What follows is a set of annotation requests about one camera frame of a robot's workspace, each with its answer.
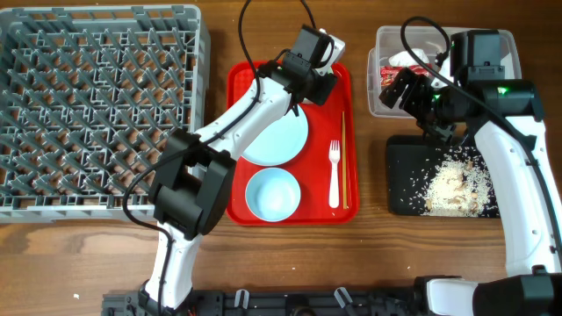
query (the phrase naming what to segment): white fork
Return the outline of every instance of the white fork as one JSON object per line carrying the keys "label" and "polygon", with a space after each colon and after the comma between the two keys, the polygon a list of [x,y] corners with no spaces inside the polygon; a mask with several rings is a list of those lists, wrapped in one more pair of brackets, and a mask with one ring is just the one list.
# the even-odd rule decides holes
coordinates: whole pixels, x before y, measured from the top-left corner
{"label": "white fork", "polygon": [[332,178],[330,180],[330,193],[328,197],[328,204],[331,208],[336,208],[340,205],[340,186],[337,181],[337,163],[340,161],[340,142],[332,140],[330,143],[330,151],[328,154],[332,162]]}

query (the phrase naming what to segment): bowl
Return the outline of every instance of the bowl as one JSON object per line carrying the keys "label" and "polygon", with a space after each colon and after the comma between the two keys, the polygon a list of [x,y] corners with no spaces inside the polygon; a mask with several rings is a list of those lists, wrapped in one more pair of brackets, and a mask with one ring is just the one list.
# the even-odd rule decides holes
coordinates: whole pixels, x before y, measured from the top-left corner
{"label": "bowl", "polygon": [[258,171],[246,186],[248,208],[257,218],[267,222],[288,219],[297,210],[299,202],[299,182],[280,168]]}

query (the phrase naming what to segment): light blue plate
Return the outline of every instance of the light blue plate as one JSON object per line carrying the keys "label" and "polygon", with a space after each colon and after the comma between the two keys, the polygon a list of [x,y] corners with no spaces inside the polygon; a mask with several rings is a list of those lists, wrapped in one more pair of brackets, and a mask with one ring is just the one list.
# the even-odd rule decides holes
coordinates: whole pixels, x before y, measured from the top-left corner
{"label": "light blue plate", "polygon": [[300,106],[298,108],[298,117],[289,111],[268,126],[246,148],[242,157],[264,167],[277,166],[294,158],[305,146],[308,137],[306,114]]}
{"label": "light blue plate", "polygon": [[300,186],[288,171],[267,168],[249,179],[246,203],[256,217],[268,222],[288,219],[299,206]]}

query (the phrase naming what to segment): dish rack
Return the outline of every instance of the dish rack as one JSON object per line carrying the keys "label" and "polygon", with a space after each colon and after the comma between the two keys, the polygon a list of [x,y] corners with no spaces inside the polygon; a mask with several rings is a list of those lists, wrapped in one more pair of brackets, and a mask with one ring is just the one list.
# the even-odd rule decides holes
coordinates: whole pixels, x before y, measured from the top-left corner
{"label": "dish rack", "polygon": [[126,219],[168,135],[203,125],[210,49],[193,5],[0,11],[0,223]]}

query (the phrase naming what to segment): red tray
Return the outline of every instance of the red tray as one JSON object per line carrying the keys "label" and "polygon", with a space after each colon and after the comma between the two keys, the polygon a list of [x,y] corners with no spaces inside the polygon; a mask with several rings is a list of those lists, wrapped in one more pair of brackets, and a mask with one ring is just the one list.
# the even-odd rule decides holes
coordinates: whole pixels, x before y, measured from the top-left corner
{"label": "red tray", "polygon": [[[255,62],[256,67],[262,62]],[[297,211],[289,219],[269,223],[260,220],[249,210],[245,191],[249,179],[266,167],[256,166],[240,157],[236,164],[234,183],[228,217],[240,225],[279,226],[279,225],[319,225],[342,224],[357,214],[359,210],[359,189],[357,183],[357,159],[355,133],[353,128],[353,104],[348,70],[341,64],[332,69],[338,76],[337,85],[323,106],[302,104],[308,120],[308,139],[301,152],[280,166],[299,181],[301,199]],[[228,74],[227,107],[231,107],[248,90],[254,76],[247,62],[234,66]],[[331,140],[342,141],[342,112],[345,111],[345,135],[347,153],[347,199],[348,209],[343,210],[342,202],[342,160],[338,163],[340,180],[340,206],[328,205],[331,163],[328,159]]]}

